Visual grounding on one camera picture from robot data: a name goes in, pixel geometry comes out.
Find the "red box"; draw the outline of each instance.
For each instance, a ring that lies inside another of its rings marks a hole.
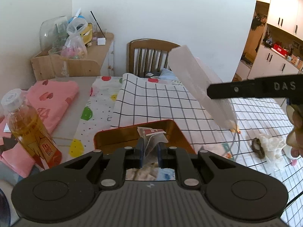
[[[281,55],[285,56],[288,54],[287,50],[283,49],[281,46],[274,44],[274,50],[276,50],[277,52],[279,52]]]

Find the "red circle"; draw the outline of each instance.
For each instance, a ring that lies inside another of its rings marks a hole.
[[[156,78],[149,78],[148,81],[152,82],[152,83],[158,83],[159,82],[159,80],[156,79]]]
[[[111,77],[110,76],[102,76],[101,79],[103,81],[110,81],[111,80]]]

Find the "orange tray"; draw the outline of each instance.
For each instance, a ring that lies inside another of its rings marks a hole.
[[[137,140],[140,138],[137,131],[138,126],[162,129],[166,132],[165,136],[169,141],[168,143],[165,143],[167,147],[180,147],[184,148],[187,153],[195,154],[182,131],[173,120],[154,121],[150,123],[99,131],[94,136],[95,149],[101,149],[104,154],[111,154],[117,148],[124,148],[127,146],[135,147],[137,145]]]

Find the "plastic bottle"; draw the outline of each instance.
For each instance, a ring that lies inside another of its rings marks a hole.
[[[1,105],[10,131],[36,163],[44,169],[60,164],[61,152],[22,90],[13,89],[7,92]]]

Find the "crumpled tissue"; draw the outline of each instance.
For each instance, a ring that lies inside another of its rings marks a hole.
[[[273,171],[284,170],[285,162],[282,156],[282,149],[286,146],[285,140],[281,137],[271,137],[263,133],[257,135],[257,138],[261,142],[265,159],[270,169]]]

